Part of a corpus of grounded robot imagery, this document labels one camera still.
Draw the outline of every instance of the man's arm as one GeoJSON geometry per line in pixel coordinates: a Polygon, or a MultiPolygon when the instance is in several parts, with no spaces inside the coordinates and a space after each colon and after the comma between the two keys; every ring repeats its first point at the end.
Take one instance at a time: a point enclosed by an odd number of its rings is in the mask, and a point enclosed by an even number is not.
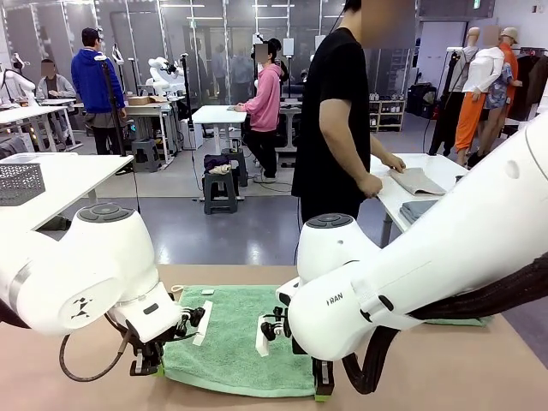
{"type": "Polygon", "coordinates": [[[358,183],[366,179],[369,173],[356,150],[348,126],[350,108],[347,100],[332,98],[322,101],[319,106],[319,129],[335,160],[358,183]]]}
{"type": "Polygon", "coordinates": [[[122,88],[120,87],[120,82],[118,81],[118,77],[116,77],[116,71],[114,71],[112,61],[107,58],[106,62],[109,66],[110,83],[112,84],[112,91],[114,92],[114,97],[116,98],[116,107],[118,109],[123,109],[126,104],[123,101],[123,92],[122,88]]]}
{"type": "Polygon", "coordinates": [[[75,98],[76,92],[74,91],[74,88],[72,87],[72,84],[70,84],[70,81],[65,79],[62,75],[59,75],[59,82],[62,85],[62,90],[59,91],[59,96],[65,97],[65,98],[75,98]]]}

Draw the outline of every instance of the cap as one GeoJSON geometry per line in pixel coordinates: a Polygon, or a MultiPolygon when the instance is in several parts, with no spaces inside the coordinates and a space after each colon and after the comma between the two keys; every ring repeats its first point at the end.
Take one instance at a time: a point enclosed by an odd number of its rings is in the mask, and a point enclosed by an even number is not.
{"type": "Polygon", "coordinates": [[[510,37],[511,39],[514,39],[516,43],[518,43],[518,33],[517,28],[515,27],[506,27],[502,33],[500,33],[500,37],[510,37]]]}
{"type": "Polygon", "coordinates": [[[87,27],[82,30],[82,42],[86,43],[86,40],[100,39],[99,31],[96,28],[87,27]]]}

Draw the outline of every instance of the black t-shirt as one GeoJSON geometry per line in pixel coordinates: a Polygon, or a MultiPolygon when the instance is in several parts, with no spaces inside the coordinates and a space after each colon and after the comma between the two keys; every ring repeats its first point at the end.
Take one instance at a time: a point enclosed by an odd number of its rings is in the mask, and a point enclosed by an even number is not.
{"type": "Polygon", "coordinates": [[[361,161],[369,170],[369,87],[366,58],[352,33],[339,28],[328,35],[316,51],[302,102],[301,136],[292,194],[337,195],[364,200],[354,179],[335,160],[319,129],[319,105],[324,100],[348,100],[352,107],[348,125],[361,161]]]}

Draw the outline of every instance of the white table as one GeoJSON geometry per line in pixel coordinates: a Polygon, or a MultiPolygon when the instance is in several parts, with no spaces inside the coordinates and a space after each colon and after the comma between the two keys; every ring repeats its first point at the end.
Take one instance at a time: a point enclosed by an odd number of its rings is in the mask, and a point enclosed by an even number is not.
{"type": "Polygon", "coordinates": [[[40,101],[42,105],[70,105],[76,102],[76,98],[47,98],[40,101]]]}
{"type": "MultiPolygon", "coordinates": [[[[19,107],[17,109],[10,109],[0,111],[0,125],[7,126],[10,123],[15,123],[18,126],[18,129],[21,131],[21,123],[25,120],[28,120],[33,126],[36,135],[38,136],[38,146],[41,152],[45,151],[44,142],[39,137],[39,122],[44,124],[45,132],[48,136],[48,141],[50,142],[50,149],[53,152],[57,151],[55,141],[53,140],[53,133],[51,132],[50,123],[48,122],[48,114],[62,111],[65,120],[67,121],[68,135],[70,140],[73,143],[71,146],[67,146],[67,151],[74,150],[76,146],[74,145],[74,134],[72,132],[72,127],[70,126],[69,114],[67,112],[67,107],[65,106],[39,106],[34,105],[30,107],[19,107]]],[[[61,126],[58,124],[58,121],[55,116],[52,116],[53,122],[56,124],[56,129],[58,133],[61,133],[61,126]]]]}
{"type": "MultiPolygon", "coordinates": [[[[468,171],[444,156],[429,156],[428,154],[396,154],[408,168],[422,168],[428,178],[436,182],[441,188],[450,191],[456,185],[456,177],[464,176],[468,171]]],[[[378,199],[386,210],[383,223],[381,247],[390,242],[392,224],[404,233],[411,227],[411,223],[400,213],[403,203],[408,201],[438,200],[437,195],[412,195],[389,176],[388,167],[375,158],[371,158],[371,173],[383,181],[383,189],[378,199]]]]}
{"type": "Polygon", "coordinates": [[[229,105],[204,105],[192,114],[192,121],[194,124],[213,124],[215,154],[221,154],[219,124],[224,124],[226,126],[226,138],[229,138],[229,124],[243,123],[246,121],[247,113],[228,110],[229,107],[229,105]]]}
{"type": "Polygon", "coordinates": [[[72,152],[46,153],[31,160],[40,163],[45,192],[23,205],[0,207],[2,231],[38,229],[86,194],[96,203],[95,188],[131,161],[133,156],[80,156],[72,152]]]}
{"type": "Polygon", "coordinates": [[[169,100],[161,103],[150,103],[143,105],[128,105],[126,102],[126,113],[130,117],[159,117],[160,119],[160,132],[162,133],[162,145],[164,146],[164,158],[165,164],[161,170],[165,169],[173,161],[173,155],[171,151],[177,153],[181,147],[177,145],[179,139],[178,127],[176,124],[176,116],[174,103],[184,97],[169,100]],[[170,144],[168,144],[168,135],[164,127],[164,118],[168,119],[170,125],[166,121],[166,126],[170,130],[170,144]]]}

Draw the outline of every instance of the stool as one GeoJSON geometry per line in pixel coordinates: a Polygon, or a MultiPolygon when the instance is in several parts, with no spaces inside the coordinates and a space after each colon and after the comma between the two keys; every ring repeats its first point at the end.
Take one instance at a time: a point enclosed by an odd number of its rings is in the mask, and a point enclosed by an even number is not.
{"type": "Polygon", "coordinates": [[[160,156],[153,139],[131,142],[131,152],[134,155],[135,172],[148,171],[155,173],[160,167],[160,156]]]}
{"type": "Polygon", "coordinates": [[[238,177],[240,187],[247,187],[246,156],[243,154],[243,150],[239,148],[238,152],[232,152],[229,148],[224,148],[221,150],[221,153],[230,161],[238,162],[238,166],[240,167],[240,177],[238,177]]]}
{"type": "Polygon", "coordinates": [[[236,198],[236,192],[234,190],[234,180],[232,178],[232,172],[218,175],[205,173],[204,175],[204,213],[212,214],[214,208],[228,208],[229,211],[238,211],[238,199],[236,198]],[[213,184],[217,184],[219,191],[221,190],[220,184],[224,185],[226,190],[227,200],[215,200],[211,195],[213,184]]]}

